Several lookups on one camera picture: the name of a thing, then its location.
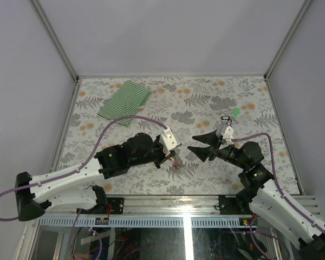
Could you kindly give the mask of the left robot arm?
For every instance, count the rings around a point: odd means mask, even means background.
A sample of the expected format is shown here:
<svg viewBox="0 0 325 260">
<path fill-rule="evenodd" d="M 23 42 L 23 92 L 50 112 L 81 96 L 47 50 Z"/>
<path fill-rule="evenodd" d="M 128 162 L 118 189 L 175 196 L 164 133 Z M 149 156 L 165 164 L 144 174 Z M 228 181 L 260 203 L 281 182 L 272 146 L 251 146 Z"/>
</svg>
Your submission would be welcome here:
<svg viewBox="0 0 325 260">
<path fill-rule="evenodd" d="M 15 198 L 18 220 L 26 222 L 51 211 L 105 213 L 108 207 L 105 180 L 126 174 L 131 167 L 153 163 L 156 168 L 180 145 L 178 137 L 163 133 L 152 139 L 138 133 L 122 144 L 107 147 L 83 165 L 75 165 L 49 174 L 16 176 Z"/>
</svg>

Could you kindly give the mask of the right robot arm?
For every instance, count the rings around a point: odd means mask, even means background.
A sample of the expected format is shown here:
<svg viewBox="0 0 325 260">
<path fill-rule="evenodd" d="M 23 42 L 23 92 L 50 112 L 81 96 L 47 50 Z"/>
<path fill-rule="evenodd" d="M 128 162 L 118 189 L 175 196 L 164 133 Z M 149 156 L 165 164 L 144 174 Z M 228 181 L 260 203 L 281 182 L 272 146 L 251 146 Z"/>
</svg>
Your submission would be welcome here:
<svg viewBox="0 0 325 260">
<path fill-rule="evenodd" d="M 262 164 L 264 155 L 253 136 L 241 138 L 243 145 L 237 148 L 232 135 L 232 127 L 220 134 L 195 135 L 193 139 L 206 146 L 188 149 L 201 161 L 218 158 L 242 169 L 238 177 L 244 188 L 236 194 L 237 210 L 265 219 L 290 240 L 302 259 L 325 259 L 325 222 L 282 190 L 276 170 Z"/>
</svg>

